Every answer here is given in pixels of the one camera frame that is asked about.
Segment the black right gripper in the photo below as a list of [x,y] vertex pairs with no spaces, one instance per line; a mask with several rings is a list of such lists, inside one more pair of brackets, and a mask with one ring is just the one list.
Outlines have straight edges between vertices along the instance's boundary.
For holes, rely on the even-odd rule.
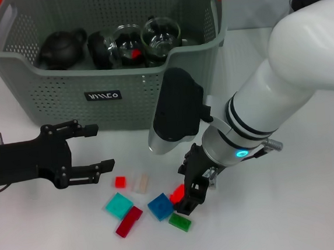
[[178,169],[178,173],[184,175],[184,184],[174,191],[176,212],[189,216],[198,205],[204,202],[209,178],[203,175],[211,168],[218,168],[218,164],[206,155],[203,146],[192,144]]

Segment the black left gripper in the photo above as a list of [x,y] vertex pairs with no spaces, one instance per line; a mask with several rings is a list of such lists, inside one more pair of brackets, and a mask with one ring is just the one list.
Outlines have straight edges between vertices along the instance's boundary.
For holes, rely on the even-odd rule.
[[97,124],[82,126],[74,119],[64,123],[41,127],[33,140],[0,145],[0,186],[44,178],[58,189],[69,186],[98,184],[102,174],[114,169],[113,159],[88,166],[72,167],[69,138],[97,136]]

